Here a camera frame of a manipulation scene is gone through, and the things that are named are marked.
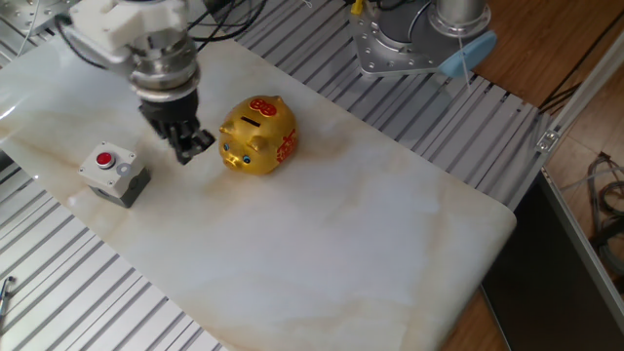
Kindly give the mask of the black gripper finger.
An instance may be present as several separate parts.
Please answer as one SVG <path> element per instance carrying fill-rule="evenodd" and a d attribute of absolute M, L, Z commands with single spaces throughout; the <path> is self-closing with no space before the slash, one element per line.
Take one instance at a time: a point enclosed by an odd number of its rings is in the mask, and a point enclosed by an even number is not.
<path fill-rule="evenodd" d="M 196 117 L 182 123 L 181 144 L 184 150 L 206 150 L 214 142 L 215 137 L 202 128 Z"/>
<path fill-rule="evenodd" d="M 192 160 L 194 156 L 193 138 L 199 128 L 197 121 L 163 122 L 152 120 L 151 127 L 159 138 L 168 141 L 181 165 L 186 165 Z"/>

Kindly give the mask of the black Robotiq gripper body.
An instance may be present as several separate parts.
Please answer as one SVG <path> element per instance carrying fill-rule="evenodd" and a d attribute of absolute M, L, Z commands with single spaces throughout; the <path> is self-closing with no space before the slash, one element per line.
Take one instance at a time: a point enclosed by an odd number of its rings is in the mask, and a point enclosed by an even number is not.
<path fill-rule="evenodd" d="M 189 95 L 166 102 L 142 100 L 138 108 L 142 116 L 155 131 L 167 131 L 170 126 L 186 126 L 191 131 L 200 127 L 196 113 L 199 96 L 196 90 Z"/>

